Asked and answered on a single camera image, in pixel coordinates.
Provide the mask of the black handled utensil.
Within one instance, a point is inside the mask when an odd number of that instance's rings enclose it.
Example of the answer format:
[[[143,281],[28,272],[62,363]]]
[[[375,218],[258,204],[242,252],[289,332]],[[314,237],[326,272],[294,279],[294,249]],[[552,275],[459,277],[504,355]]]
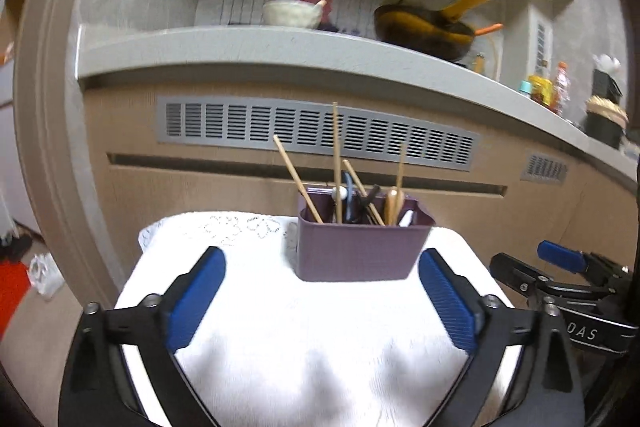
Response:
[[[380,191],[381,187],[379,187],[378,184],[375,184],[371,187],[369,192],[359,196],[361,222],[368,220],[370,225],[384,225],[384,221],[378,212],[378,208],[375,206],[375,199]]]

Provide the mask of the white ceramic bowl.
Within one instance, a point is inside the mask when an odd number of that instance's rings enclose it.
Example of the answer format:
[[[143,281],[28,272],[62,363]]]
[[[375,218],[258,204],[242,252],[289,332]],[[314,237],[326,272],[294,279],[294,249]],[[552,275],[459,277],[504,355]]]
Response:
[[[274,0],[262,7],[262,21],[268,26],[316,29],[319,27],[326,0],[310,3],[299,0]]]

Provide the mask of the wooden rice spoon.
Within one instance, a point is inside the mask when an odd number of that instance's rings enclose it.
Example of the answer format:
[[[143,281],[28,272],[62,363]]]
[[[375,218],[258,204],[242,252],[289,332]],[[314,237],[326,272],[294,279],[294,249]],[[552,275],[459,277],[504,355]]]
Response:
[[[387,191],[384,207],[384,220],[388,227],[397,225],[400,210],[405,202],[405,194],[402,191],[404,181],[407,144],[402,143],[398,161],[398,169],[395,184]]]

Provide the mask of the thick wooden chopstick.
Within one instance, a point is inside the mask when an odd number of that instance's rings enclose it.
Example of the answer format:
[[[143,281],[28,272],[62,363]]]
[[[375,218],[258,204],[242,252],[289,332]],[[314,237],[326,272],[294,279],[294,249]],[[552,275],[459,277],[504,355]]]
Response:
[[[284,161],[284,165],[286,169],[288,169],[288,173],[290,174],[292,180],[294,181],[297,187],[298,193],[300,194],[300,196],[303,197],[304,201],[306,202],[307,208],[310,210],[312,217],[314,217],[314,221],[316,221],[317,223],[322,223],[323,220],[320,216],[320,213],[318,213],[317,207],[314,205],[314,202],[311,200],[307,192],[307,189],[303,184],[302,179],[300,179],[300,176],[296,168],[294,167],[290,156],[288,156],[288,153],[286,153],[286,150],[280,138],[276,134],[274,134],[272,136],[272,141],[274,145],[277,147],[277,150]]]

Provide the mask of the grey cabinet vent grille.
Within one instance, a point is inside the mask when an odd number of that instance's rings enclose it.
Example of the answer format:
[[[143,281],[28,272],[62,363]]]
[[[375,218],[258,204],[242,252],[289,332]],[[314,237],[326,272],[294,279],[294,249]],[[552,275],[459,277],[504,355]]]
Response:
[[[337,138],[349,158],[464,172],[480,144],[478,133],[446,124],[284,98],[160,96],[155,120],[160,143],[274,150],[277,136],[288,152],[331,156]]]

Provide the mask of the purple plastic utensil caddy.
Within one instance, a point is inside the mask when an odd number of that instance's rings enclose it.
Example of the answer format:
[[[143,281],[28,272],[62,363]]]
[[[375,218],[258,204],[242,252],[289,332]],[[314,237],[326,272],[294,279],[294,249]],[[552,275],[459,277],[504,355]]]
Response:
[[[403,280],[416,264],[435,220],[420,202],[405,199],[401,214],[412,213],[405,227],[339,225],[333,221],[333,198],[327,187],[310,194],[321,222],[305,199],[297,203],[298,239],[295,272],[306,282]]]

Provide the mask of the red-capped clear bottle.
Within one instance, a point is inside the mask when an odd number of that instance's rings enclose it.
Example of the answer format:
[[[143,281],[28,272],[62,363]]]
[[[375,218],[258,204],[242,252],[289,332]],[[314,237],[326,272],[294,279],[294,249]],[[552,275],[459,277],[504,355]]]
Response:
[[[559,61],[553,80],[551,108],[556,115],[563,116],[570,104],[570,78],[567,76],[567,64]]]

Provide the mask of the oil bottle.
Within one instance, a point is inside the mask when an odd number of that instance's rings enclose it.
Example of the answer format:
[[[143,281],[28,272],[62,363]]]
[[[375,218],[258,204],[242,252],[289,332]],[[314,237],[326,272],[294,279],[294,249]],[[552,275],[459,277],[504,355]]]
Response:
[[[550,108],[554,92],[553,82],[548,78],[536,75],[529,75],[527,80],[530,83],[530,98]]]

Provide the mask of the white ball-head metal utensil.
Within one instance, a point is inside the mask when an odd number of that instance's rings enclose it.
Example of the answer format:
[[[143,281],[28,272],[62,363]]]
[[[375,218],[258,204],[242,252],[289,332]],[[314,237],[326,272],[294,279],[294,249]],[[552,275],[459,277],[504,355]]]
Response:
[[[334,202],[337,202],[338,200],[345,200],[347,196],[348,196],[347,188],[344,187],[343,185],[334,186],[332,188],[332,198]]]

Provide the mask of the white lace tablecloth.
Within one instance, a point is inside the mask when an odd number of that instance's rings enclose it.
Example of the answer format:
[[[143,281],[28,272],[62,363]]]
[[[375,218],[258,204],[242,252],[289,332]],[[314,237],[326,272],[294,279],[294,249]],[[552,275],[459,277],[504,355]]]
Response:
[[[294,265],[297,222],[187,212],[136,236],[142,254],[118,305],[161,294],[210,246],[227,271],[178,363],[224,426],[421,426],[468,358],[416,274],[308,283]]]

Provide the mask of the black pot with lid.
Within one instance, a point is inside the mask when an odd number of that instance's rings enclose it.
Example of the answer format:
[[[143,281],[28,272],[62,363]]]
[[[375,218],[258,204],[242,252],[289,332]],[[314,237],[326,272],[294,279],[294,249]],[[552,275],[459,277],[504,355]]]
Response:
[[[588,98],[584,131],[590,138],[618,150],[627,124],[627,114],[618,104],[597,95]]]

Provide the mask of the red round stool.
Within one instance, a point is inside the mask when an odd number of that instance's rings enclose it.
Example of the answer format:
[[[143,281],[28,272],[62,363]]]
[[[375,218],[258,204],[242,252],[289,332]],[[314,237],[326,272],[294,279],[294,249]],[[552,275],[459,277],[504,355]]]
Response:
[[[22,262],[1,262],[0,269],[0,337],[3,337],[15,310],[21,303],[30,282],[27,267]]]

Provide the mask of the small grey vent grille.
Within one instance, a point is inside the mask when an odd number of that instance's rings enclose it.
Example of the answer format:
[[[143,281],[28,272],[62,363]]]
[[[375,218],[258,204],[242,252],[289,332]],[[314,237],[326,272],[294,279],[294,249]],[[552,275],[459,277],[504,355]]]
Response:
[[[521,172],[522,181],[563,184],[568,165],[561,159],[541,153],[530,153]]]

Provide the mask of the grey kitchen countertop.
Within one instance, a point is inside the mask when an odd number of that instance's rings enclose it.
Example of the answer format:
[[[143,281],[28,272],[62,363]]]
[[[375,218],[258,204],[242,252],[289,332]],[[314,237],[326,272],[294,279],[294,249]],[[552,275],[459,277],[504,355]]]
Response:
[[[74,74],[84,83],[262,81],[314,87],[482,118],[570,153],[627,188],[636,165],[524,95],[469,69],[399,46],[266,26],[157,31],[85,25]]]

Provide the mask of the black utensil holder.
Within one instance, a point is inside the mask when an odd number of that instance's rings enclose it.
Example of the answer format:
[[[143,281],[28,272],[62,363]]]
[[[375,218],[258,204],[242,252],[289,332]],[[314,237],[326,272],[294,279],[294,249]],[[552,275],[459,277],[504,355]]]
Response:
[[[593,96],[606,98],[614,104],[623,98],[622,90],[615,80],[620,71],[620,61],[608,54],[593,55],[592,91]]]

